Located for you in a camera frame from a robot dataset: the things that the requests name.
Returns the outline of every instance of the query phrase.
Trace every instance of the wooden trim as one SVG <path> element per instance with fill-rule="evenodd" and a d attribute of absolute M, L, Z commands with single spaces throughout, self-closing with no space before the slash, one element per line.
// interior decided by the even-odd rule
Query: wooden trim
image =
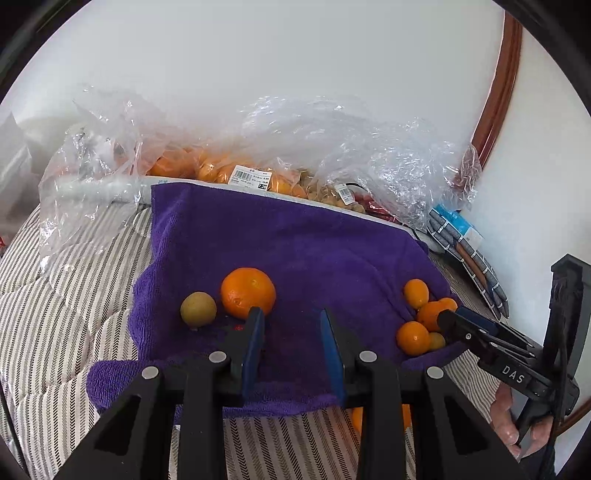
<path fill-rule="evenodd" d="M 505 12 L 503 40 L 496 64 L 495 77 L 472 137 L 472 145 L 478 152 L 482 167 L 486 164 L 495 145 L 511 102 L 521 57 L 522 35 L 521 24 Z"/>

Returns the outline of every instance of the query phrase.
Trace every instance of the purple towel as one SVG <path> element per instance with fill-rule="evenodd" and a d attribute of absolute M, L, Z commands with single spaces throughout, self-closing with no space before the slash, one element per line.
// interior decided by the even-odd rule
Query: purple towel
<path fill-rule="evenodd" d="M 252 396 L 227 416 L 283 416 L 334 405 L 320 340 L 319 313 L 337 321 L 367 348 L 409 368 L 442 366 L 463 352 L 452 345 L 409 359 L 395 340 L 414 311 L 402 295 L 411 278 L 432 299 L 448 297 L 447 281 L 425 245 L 406 232 L 320 207 L 193 184 L 152 188 L 154 262 L 134 286 L 129 332 L 137 361 L 100 361 L 86 389 L 99 411 L 108 408 L 146 365 L 165 365 L 189 352 L 216 350 L 226 325 L 219 289 L 239 267 L 266 272 L 277 301 L 267 317 L 264 355 Z M 179 307 L 194 291 L 218 302 L 216 320 L 191 331 Z"/>

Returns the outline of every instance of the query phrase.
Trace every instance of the striped fabric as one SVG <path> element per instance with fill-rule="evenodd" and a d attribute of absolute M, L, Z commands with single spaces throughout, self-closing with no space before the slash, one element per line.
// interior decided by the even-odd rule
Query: striped fabric
<path fill-rule="evenodd" d="M 137 357 L 126 324 L 132 285 L 151 261 L 151 209 L 139 210 L 104 251 L 88 255 L 93 232 L 111 220 L 105 215 L 79 232 L 41 275 L 37 209 L 0 262 L 0 380 L 34 479 L 52 478 L 97 421 L 86 395 L 90 367 Z M 441 258 L 433 261 L 467 306 L 489 315 L 467 283 Z M 470 353 L 445 370 L 488 418 L 498 381 Z M 176 478 L 178 433 L 176 428 L 170 478 Z M 0 434 L 15 453 L 2 412 Z M 340 408 L 225 420 L 224 434 L 230 480 L 355 478 L 359 436 Z M 407 477 L 413 479 L 410 429 L 406 440 Z"/>

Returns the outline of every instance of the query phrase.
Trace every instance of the striped bedding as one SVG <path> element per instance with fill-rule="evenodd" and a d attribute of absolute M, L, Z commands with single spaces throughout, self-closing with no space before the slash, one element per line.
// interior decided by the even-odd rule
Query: striped bedding
<path fill-rule="evenodd" d="M 92 231 L 109 222 L 105 216 Z M 135 359 L 126 328 L 132 285 L 151 261 L 151 209 L 143 207 L 100 254 L 86 255 L 79 233 L 46 275 L 39 270 L 38 209 L 0 262 L 0 380 L 34 479 L 52 478 L 98 419 L 86 395 L 90 367 L 103 359 Z M 432 256 L 467 306 L 489 316 L 478 295 Z M 469 352 L 445 370 L 488 418 L 498 381 Z M 170 478 L 176 478 L 179 430 L 173 431 Z M 15 453 L 4 414 L 0 434 Z M 353 479 L 359 436 L 349 414 L 333 407 L 294 417 L 225 420 L 230 480 Z M 407 430 L 407 477 L 414 478 Z"/>

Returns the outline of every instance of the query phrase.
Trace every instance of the silver screw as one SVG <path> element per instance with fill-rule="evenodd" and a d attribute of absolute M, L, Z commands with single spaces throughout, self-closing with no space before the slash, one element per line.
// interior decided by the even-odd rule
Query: silver screw
<path fill-rule="evenodd" d="M 156 378 L 159 373 L 160 372 L 157 367 L 150 365 L 149 367 L 146 367 L 142 370 L 142 377 L 146 380 L 152 380 L 153 378 Z"/>
<path fill-rule="evenodd" d="M 228 356 L 224 352 L 222 352 L 221 350 L 218 350 L 216 352 L 212 352 L 209 354 L 209 361 L 213 364 L 220 364 L 226 358 L 228 358 Z"/>
<path fill-rule="evenodd" d="M 378 356 L 375 354 L 375 352 L 372 352 L 371 350 L 364 350 L 359 354 L 359 359 L 362 362 L 370 364 L 372 362 L 375 362 L 378 359 Z"/>
<path fill-rule="evenodd" d="M 427 368 L 427 375 L 433 380 L 440 380 L 443 378 L 443 370 L 439 367 L 429 367 Z"/>

